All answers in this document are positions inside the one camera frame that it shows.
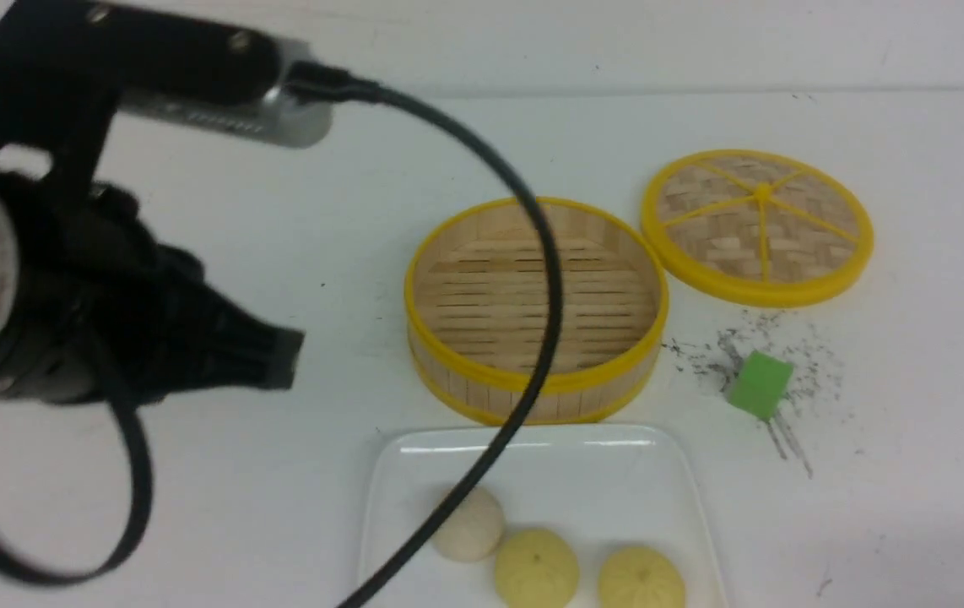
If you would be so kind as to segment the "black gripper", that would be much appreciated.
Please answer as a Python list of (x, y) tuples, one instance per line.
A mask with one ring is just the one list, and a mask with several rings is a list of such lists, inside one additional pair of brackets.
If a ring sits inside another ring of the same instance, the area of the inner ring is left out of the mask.
[(74, 204), (0, 174), (0, 400), (88, 404), (111, 363), (139, 404), (213, 388), (288, 390), (303, 332), (212, 288), (188, 250), (158, 242), (127, 190)]

